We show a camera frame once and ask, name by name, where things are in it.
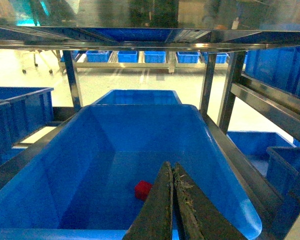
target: bin rim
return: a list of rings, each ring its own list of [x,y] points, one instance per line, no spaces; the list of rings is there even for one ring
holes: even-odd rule
[[[51,92],[54,90],[53,87],[22,87],[22,86],[17,86],[17,87],[0,86],[0,89],[33,89],[34,90],[34,91],[31,91],[31,92],[28,92],[25,94],[21,94],[19,96],[14,96],[14,97],[6,98],[6,99],[0,99],[0,102],[10,102],[10,103],[29,98],[30,96],[33,96],[33,95],[40,95],[40,94],[44,94],[44,93]]]

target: white floor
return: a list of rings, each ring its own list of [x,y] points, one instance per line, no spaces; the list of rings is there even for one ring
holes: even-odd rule
[[[53,69],[49,74],[48,67],[37,60],[33,64],[33,55],[26,51],[0,50],[0,86],[2,87],[53,87],[52,104],[54,106],[71,107],[72,99],[66,74],[59,71],[57,58],[50,52],[44,52]],[[216,122],[224,88],[226,70],[216,70],[213,79],[209,116]],[[175,90],[183,104],[199,107],[203,71],[177,70],[174,74],[149,69],[95,69],[83,68],[78,70],[78,79],[83,98],[83,104],[89,105],[111,89],[153,89]],[[26,142],[33,143],[39,137],[52,130],[46,127]],[[293,138],[267,120],[261,114],[236,99],[229,130],[235,131],[266,131],[278,132],[287,140]]]

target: red block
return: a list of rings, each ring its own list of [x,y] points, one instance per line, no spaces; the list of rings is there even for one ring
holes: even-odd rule
[[[134,187],[134,196],[137,199],[145,201],[148,197],[148,194],[152,188],[152,184],[146,181],[141,180],[135,187]]]

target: red cube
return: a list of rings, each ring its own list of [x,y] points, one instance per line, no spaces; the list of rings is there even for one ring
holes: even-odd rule
[[[148,194],[152,188],[152,184],[146,181],[141,180],[135,187],[134,187],[134,196],[137,199],[145,201],[148,197]]]

